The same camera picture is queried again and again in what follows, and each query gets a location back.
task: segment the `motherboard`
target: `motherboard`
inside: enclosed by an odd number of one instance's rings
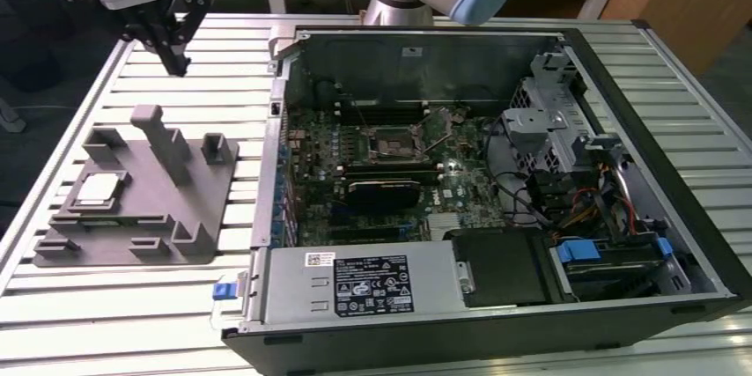
[[[290,118],[302,247],[440,239],[510,222],[486,166],[488,116],[338,103]]]

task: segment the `blue latch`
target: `blue latch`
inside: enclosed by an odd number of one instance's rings
[[[562,242],[556,247],[559,259],[563,263],[578,262],[582,260],[600,260],[596,243],[591,240],[570,240]]]
[[[218,282],[214,285],[214,293],[212,298],[215,301],[223,301],[226,299],[236,299],[238,298],[238,283],[220,283]]]
[[[658,238],[658,249],[663,254],[663,258],[667,259],[674,254],[674,248],[671,247],[671,243],[663,237]]]

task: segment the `sticker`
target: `sticker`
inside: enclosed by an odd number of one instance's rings
[[[335,253],[306,253],[306,267],[334,266]]]
[[[335,313],[340,317],[415,311],[407,255],[338,259],[334,281]]]

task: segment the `floor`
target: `floor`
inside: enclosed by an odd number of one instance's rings
[[[338,9],[334,6],[338,0],[323,3],[316,3],[316,0],[290,1],[296,4],[291,9],[298,12],[323,13]],[[258,4],[255,12],[268,11],[263,0],[258,0]],[[234,0],[219,0],[215,9],[235,12],[242,11],[239,8]],[[0,93],[14,107],[78,107],[80,104],[115,40],[90,23],[78,22],[76,25],[80,29],[78,34],[52,45],[55,57],[64,69],[64,81],[56,87],[23,93],[0,77]],[[748,101],[752,98],[751,68],[752,30],[746,28],[700,82],[752,136],[752,102]],[[35,184],[36,175],[44,167],[74,112],[74,109],[64,108],[22,109],[18,113],[27,122],[26,131],[10,134],[0,130],[0,236],[14,219],[14,206],[24,200]]]

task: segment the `white label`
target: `white label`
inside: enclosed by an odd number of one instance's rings
[[[334,266],[335,253],[306,253],[306,267]]]
[[[394,297],[392,304],[410,304],[412,302],[411,297]]]

